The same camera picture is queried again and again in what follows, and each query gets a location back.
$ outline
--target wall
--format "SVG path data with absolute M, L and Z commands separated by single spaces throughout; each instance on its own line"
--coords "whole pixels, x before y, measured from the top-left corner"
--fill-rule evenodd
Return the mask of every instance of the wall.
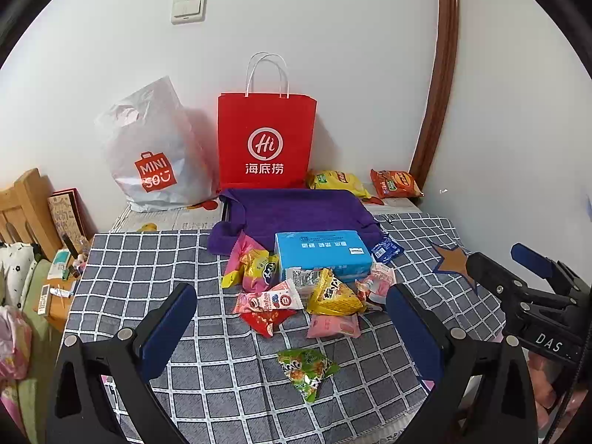
M 540 288 L 511 260 L 514 243 L 591 282 L 592 81 L 534 0 L 460 8 L 452 97 L 421 208 Z
M 0 186 L 37 166 L 75 186 L 105 231 L 125 205 L 93 120 L 168 74 L 213 132 L 221 91 L 244 89 L 260 50 L 282 54 L 291 90 L 318 100 L 312 165 L 406 169 L 426 103 L 437 0 L 207 0 L 203 23 L 173 26 L 172 0 L 53 0 L 0 70 Z M 275 91 L 272 65 L 256 89 Z M 215 139 L 206 146 L 215 154 Z

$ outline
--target light switch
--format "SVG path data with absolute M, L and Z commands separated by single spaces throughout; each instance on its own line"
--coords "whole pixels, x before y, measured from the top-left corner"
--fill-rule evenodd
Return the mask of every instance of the light switch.
M 191 21 L 203 21 L 205 0 L 173 0 L 171 11 L 171 23 L 190 23 Z

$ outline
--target purple cloth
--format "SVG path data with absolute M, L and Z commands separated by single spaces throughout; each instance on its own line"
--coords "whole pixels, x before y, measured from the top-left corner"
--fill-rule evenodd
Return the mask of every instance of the purple cloth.
M 228 201 L 229 215 L 209 235 L 212 254 L 230 255 L 241 230 L 270 252 L 277 232 L 356 230 L 368 249 L 384 237 L 372 214 L 347 190 L 228 189 L 220 199 Z

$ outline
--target black cable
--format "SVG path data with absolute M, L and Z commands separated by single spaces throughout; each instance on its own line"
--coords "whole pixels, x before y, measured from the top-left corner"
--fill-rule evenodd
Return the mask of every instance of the black cable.
M 549 441 L 551 440 L 551 438 L 553 437 L 553 434 L 555 434 L 555 431 L 557 430 L 557 426 L 559 425 L 559 421 L 561 420 L 561 418 L 563 417 L 563 414 L 565 413 L 565 410 L 567 408 L 567 405 L 569 404 L 571 396 L 574 393 L 575 386 L 578 384 L 579 376 L 582 372 L 582 368 L 584 367 L 584 361 L 585 361 L 586 356 L 588 354 L 588 347 L 590 345 L 591 337 L 592 337 L 592 319 L 590 320 L 590 325 L 588 325 L 588 333 L 586 334 L 586 338 L 584 340 L 584 346 L 582 347 L 582 355 L 579 357 L 578 365 L 575 368 L 575 375 L 573 376 L 573 380 L 571 382 L 571 385 L 569 386 L 569 389 L 567 389 L 567 392 L 563 396 L 563 399 L 561 400 L 561 404 L 559 405 L 559 409 L 557 410 L 557 414 L 555 415 L 555 418 L 553 419 L 553 422 L 551 423 L 551 427 L 547 431 L 545 439 L 543 439 L 543 442 L 541 444 L 549 444 Z

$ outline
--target white circle logo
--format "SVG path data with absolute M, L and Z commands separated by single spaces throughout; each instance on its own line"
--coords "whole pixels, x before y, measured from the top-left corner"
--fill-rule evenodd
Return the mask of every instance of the white circle logo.
M 273 160 L 282 151 L 283 139 L 276 129 L 262 127 L 251 134 L 247 148 L 257 160 Z

